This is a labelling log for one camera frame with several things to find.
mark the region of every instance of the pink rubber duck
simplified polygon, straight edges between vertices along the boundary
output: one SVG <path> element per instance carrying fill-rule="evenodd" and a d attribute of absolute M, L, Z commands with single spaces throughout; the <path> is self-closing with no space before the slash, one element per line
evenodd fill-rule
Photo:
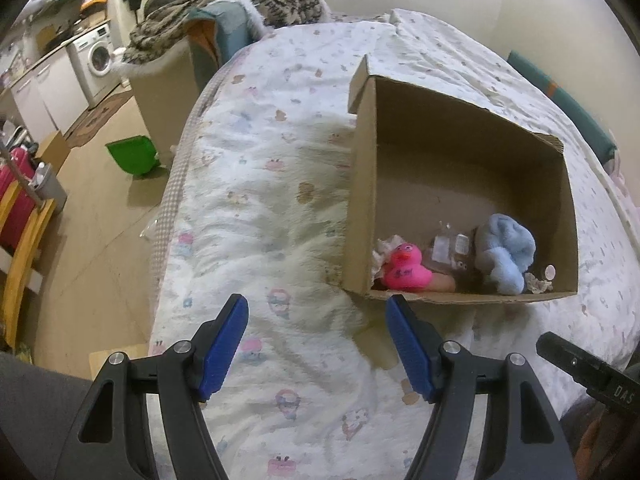
<path fill-rule="evenodd" d="M 402 244 L 391 251 L 382 282 L 394 290 L 426 290 L 433 273 L 423 267 L 422 253 L 414 244 Z"/>

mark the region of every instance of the teal pillow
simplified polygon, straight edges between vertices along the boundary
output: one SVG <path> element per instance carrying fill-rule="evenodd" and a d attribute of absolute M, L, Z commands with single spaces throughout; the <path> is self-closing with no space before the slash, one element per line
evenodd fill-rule
<path fill-rule="evenodd" d="M 542 70 L 514 50 L 509 54 L 507 62 L 533 86 L 542 90 L 571 119 L 601 164 L 604 165 L 613 158 L 616 152 L 613 140 L 563 88 L 560 88 Z"/>
<path fill-rule="evenodd" d="M 192 9 L 187 23 L 197 21 L 216 22 L 216 37 L 208 38 L 210 48 L 215 49 L 215 57 L 196 41 L 191 38 L 189 41 L 196 84 L 202 92 L 220 66 L 254 39 L 247 13 L 238 2 L 215 1 L 202 9 Z"/>

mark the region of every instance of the white cabinet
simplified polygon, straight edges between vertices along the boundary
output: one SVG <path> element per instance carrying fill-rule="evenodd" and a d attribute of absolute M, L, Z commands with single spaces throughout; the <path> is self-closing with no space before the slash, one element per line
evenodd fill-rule
<path fill-rule="evenodd" d="M 23 76 L 11 88 L 11 94 L 24 125 L 34 140 L 42 142 L 51 132 L 56 131 L 56 125 L 40 95 L 33 72 Z"/>
<path fill-rule="evenodd" d="M 89 106 L 66 48 L 52 54 L 32 73 L 51 118 L 64 135 Z"/>

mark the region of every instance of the plastic container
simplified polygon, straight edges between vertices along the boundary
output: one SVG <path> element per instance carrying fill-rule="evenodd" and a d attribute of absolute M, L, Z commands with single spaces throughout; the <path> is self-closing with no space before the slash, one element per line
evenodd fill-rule
<path fill-rule="evenodd" d="M 116 140 L 106 147 L 120 169 L 132 175 L 144 175 L 160 164 L 156 147 L 142 135 Z"/>
<path fill-rule="evenodd" d="M 32 183 L 33 189 L 43 200 L 52 198 L 56 201 L 54 213 L 58 214 L 62 211 L 66 203 L 66 192 L 60 185 L 60 181 L 53 171 L 53 166 L 41 162 L 35 171 Z"/>

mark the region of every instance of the green dustpan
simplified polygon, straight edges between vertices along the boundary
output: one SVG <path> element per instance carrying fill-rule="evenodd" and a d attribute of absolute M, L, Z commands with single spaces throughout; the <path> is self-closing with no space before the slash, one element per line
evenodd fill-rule
<path fill-rule="evenodd" d="M 120 169 L 132 175 L 144 175 L 160 164 L 156 147 L 142 135 L 116 140 L 106 147 Z"/>

